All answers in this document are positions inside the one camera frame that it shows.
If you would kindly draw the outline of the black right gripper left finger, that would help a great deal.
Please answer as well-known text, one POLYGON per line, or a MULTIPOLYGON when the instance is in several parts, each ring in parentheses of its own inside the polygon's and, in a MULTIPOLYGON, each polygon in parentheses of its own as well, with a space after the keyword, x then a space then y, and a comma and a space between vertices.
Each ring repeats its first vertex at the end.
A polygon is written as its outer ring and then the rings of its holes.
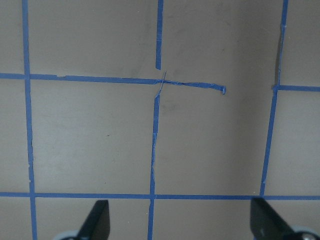
POLYGON ((111 231, 108 200, 97 200, 80 228, 77 240, 107 240, 111 231))

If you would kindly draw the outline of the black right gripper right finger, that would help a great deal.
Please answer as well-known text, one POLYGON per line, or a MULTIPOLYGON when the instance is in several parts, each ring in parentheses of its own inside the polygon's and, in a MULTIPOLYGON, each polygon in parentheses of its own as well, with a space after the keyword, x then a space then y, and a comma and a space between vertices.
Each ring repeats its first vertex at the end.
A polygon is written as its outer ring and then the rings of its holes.
POLYGON ((294 230, 262 197, 250 201, 250 230, 256 240, 283 240, 294 230))

